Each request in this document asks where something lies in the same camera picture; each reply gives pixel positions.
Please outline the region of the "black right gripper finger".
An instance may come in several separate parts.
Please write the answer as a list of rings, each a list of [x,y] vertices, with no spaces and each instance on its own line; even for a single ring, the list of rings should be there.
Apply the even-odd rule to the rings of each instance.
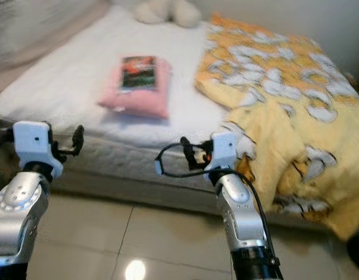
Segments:
[[[180,138],[180,144],[182,145],[182,152],[187,160],[188,170],[195,170],[195,152],[193,144],[188,141],[186,136]]]

